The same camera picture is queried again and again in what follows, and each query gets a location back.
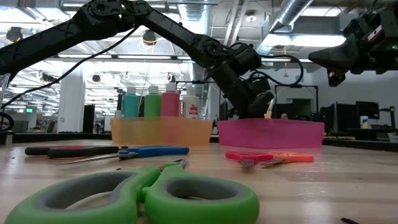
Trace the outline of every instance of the green scissors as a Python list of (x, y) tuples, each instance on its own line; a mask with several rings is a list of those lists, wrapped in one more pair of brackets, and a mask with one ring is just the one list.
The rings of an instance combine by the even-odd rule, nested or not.
[[(130, 171), (86, 175), (47, 187), (17, 205), (6, 224), (132, 224), (137, 203), (150, 223), (255, 223), (259, 201), (249, 187), (231, 180), (190, 174), (174, 162)], [(67, 207), (91, 195), (111, 192), (106, 205)]]

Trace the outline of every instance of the orange container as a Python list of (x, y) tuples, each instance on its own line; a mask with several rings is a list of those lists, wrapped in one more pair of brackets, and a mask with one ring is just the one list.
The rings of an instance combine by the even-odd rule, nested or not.
[(111, 119), (112, 141), (117, 145), (205, 146), (212, 121), (181, 117)]

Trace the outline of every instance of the table surface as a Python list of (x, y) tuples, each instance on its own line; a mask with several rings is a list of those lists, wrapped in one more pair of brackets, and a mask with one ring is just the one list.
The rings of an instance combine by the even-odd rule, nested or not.
[[(0, 147), (0, 222), (19, 202), (57, 182), (95, 172), (161, 165), (186, 158), (189, 172), (235, 180), (250, 186), (260, 200), (258, 223), (341, 223), (350, 218), (360, 224), (398, 223), (398, 154), (342, 147), (300, 149), (311, 152), (314, 163), (282, 164), (244, 169), (224, 158), (225, 151), (250, 150), (210, 144), (191, 147), (187, 156), (162, 156), (118, 161), (108, 159), (68, 166), (65, 160), (27, 157), (26, 146), (111, 145), (111, 141), (80, 140), (13, 144)], [(75, 207), (95, 206), (106, 196)], [(138, 223), (146, 223), (141, 218)]]

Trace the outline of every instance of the blue scissors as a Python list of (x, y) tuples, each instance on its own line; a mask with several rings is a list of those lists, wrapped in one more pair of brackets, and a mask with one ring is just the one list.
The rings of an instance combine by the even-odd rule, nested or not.
[(145, 158), (152, 156), (174, 156), (174, 155), (186, 155), (189, 153), (189, 147), (186, 146), (137, 146), (130, 149), (119, 151), (118, 154), (112, 156), (98, 156), (87, 159), (80, 159), (72, 162), (65, 162), (60, 165), (76, 164), (81, 162), (98, 161), (103, 159), (119, 158), (120, 160), (132, 159), (132, 158)]

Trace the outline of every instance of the ceiling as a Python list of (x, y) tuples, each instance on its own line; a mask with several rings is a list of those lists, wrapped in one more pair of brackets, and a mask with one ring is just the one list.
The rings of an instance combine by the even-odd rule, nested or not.
[[(60, 6), (37, 6), (36, 10), (21, 10), (21, 8), (1, 6), (2, 3), (0, 3), (0, 47), (10, 44), (10, 41), (6, 38), (6, 33), (11, 27), (21, 27), (23, 36), (26, 38), (72, 18), (79, 6), (86, 2), (84, 0), (64, 0)], [(175, 2), (195, 2), (197, 4), (175, 4)], [(246, 1), (241, 1), (242, 5), (237, 7), (237, 13), (234, 17), (235, 21), (239, 19), (240, 13), (245, 13), (241, 12), (244, 9), (244, 2)], [(379, 4), (385, 5), (389, 2), (379, 1)], [(168, 4), (153, 1), (150, 4), (176, 22), (182, 22), (192, 32), (207, 34), (220, 42), (224, 42), (228, 30), (228, 22), (231, 20), (236, 1), (181, 0), (169, 1)], [(246, 12), (251, 12), (251, 15), (255, 16), (256, 20), (249, 22), (246, 20), (247, 16), (243, 16), (241, 27), (237, 34), (239, 41), (253, 44), (254, 48), (257, 49), (266, 38), (266, 34), (264, 35), (264, 21), (267, 16), (277, 13), (280, 5), (280, 0), (247, 1)], [(337, 22), (339, 14), (348, 12), (355, 15), (368, 5), (370, 5), (369, 1), (314, 1), (295, 22), (293, 34), (283, 35), (291, 37), (296, 34), (316, 34), (320, 29), (319, 27), (317, 28), (317, 24), (324, 28), (322, 34), (335, 34), (336, 27), (331, 27), (330, 24)], [(325, 24), (328, 24), (327, 27), (323, 26), (319, 21), (324, 21)], [(307, 31), (310, 27), (314, 27), (313, 30)], [(142, 35), (146, 30), (146, 27), (140, 27), (130, 38), (127, 38), (113, 50), (105, 53), (105, 55), (188, 56), (182, 49), (160, 36), (157, 36), (155, 45), (146, 45), (142, 39)], [(104, 40), (83, 42), (64, 52), (60, 52), (56, 58), (48, 58), (24, 69), (11, 82), (4, 101), (29, 88), (47, 83), (43, 81), (43, 76), (59, 77), (65, 72), (66, 63), (73, 63), (78, 60), (77, 58), (84, 58), (97, 53), (111, 46), (124, 35), (125, 33), (122, 33)], [(292, 44), (294, 42), (286, 46), (271, 46), (269, 54), (287, 53), (306, 59), (310, 52), (321, 49), (321, 47)], [(118, 88), (124, 90), (127, 86), (135, 86), (139, 95), (145, 95), (150, 85), (157, 85), (161, 91), (164, 90), (165, 84), (171, 77), (174, 77), (176, 81), (191, 81), (192, 79), (197, 80), (199, 77), (203, 78), (203, 71), (197, 71), (189, 58), (185, 58), (185, 60), (143, 60), (141, 58), (115, 60), (102, 58), (85, 62), (81, 66), (84, 66), (83, 70), (86, 75), (86, 104), (95, 104), (98, 114), (112, 114), (112, 111), (116, 109)], [(281, 67), (285, 65), (281, 63), (273, 66)], [(93, 75), (99, 75), (101, 81), (94, 82)], [(13, 109), (12, 107), (14, 106), (18, 110), (18, 106), (31, 105), (34, 102), (33, 105), (41, 107), (39, 108), (39, 113), (51, 115), (57, 112), (59, 93), (60, 85), (54, 85), (53, 88), (46, 88), (31, 95), (23, 96), (9, 108)], [(197, 93), (203, 100), (206, 100), (205, 86), (197, 85)]]

